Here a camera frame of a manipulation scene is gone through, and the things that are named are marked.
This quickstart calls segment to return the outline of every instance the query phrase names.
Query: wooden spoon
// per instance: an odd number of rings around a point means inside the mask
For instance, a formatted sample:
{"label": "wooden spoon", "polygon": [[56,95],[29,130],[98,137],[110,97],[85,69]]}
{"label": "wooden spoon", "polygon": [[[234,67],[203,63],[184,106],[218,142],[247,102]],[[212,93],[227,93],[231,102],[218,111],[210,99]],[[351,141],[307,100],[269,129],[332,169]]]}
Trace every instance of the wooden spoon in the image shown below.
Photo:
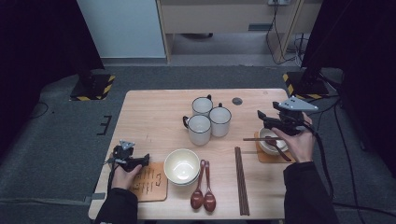
{"label": "wooden spoon", "polygon": [[201,160],[201,171],[198,176],[197,189],[192,193],[190,204],[193,209],[198,209],[204,203],[204,194],[201,192],[202,175],[204,174],[205,161]]}
{"label": "wooden spoon", "polygon": [[265,140],[265,142],[268,145],[275,147],[276,150],[279,152],[279,154],[283,157],[283,159],[285,159],[285,161],[291,161],[291,159],[287,155],[285,155],[285,153],[283,153],[283,151],[277,146],[276,140],[270,139],[270,140]]}
{"label": "wooden spoon", "polygon": [[216,198],[215,195],[213,195],[212,190],[210,189],[209,161],[205,163],[205,172],[206,172],[207,192],[204,198],[204,208],[208,212],[213,212],[216,208]]}

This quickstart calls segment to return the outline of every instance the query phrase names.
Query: chopsticks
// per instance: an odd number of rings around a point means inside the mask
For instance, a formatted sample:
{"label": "chopsticks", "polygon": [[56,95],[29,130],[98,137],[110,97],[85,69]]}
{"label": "chopsticks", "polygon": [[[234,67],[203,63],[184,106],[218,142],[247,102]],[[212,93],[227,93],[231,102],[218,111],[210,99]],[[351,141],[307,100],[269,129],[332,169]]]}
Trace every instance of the chopsticks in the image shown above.
{"label": "chopsticks", "polygon": [[240,215],[250,216],[248,209],[248,194],[245,183],[244,167],[242,164],[241,148],[235,147],[236,177],[238,180],[239,212]]}
{"label": "chopsticks", "polygon": [[280,137],[244,138],[244,141],[283,140]]}

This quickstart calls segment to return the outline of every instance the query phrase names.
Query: mug handle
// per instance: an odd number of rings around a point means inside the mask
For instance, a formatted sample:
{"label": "mug handle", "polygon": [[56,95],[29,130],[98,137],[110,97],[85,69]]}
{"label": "mug handle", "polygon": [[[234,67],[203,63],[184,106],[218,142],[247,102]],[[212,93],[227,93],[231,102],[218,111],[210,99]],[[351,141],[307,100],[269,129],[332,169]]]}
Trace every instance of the mug handle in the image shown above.
{"label": "mug handle", "polygon": [[189,117],[183,116],[183,124],[184,124],[184,127],[186,127],[186,128],[188,129],[188,128],[189,128],[189,125],[187,124],[187,122],[189,122]]}

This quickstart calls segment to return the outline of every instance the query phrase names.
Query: cream bowl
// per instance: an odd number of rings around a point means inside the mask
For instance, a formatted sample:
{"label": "cream bowl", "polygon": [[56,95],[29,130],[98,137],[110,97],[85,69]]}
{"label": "cream bowl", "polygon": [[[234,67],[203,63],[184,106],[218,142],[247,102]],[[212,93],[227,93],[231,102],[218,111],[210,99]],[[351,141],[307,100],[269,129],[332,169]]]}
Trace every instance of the cream bowl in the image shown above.
{"label": "cream bowl", "polygon": [[[266,128],[262,128],[260,130],[260,137],[265,137],[265,136],[270,136],[270,137],[277,137],[277,135]],[[277,156],[279,155],[279,152],[276,150],[275,147],[268,145],[265,141],[260,141],[260,148],[267,154]],[[288,145],[286,145],[285,141],[283,140],[276,140],[276,145],[280,148],[281,151],[285,152],[288,150]]]}
{"label": "cream bowl", "polygon": [[166,157],[163,169],[166,177],[173,184],[186,186],[197,179],[200,172],[200,161],[193,151],[180,148]]}

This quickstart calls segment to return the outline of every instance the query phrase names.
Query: power outlet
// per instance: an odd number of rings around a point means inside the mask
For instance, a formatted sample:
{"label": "power outlet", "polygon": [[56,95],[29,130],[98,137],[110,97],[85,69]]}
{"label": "power outlet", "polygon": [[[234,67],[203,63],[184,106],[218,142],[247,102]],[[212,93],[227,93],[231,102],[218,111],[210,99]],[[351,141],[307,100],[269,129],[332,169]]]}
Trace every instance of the power outlet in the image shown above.
{"label": "power outlet", "polygon": [[268,6],[287,6],[290,5],[291,0],[268,0]]}

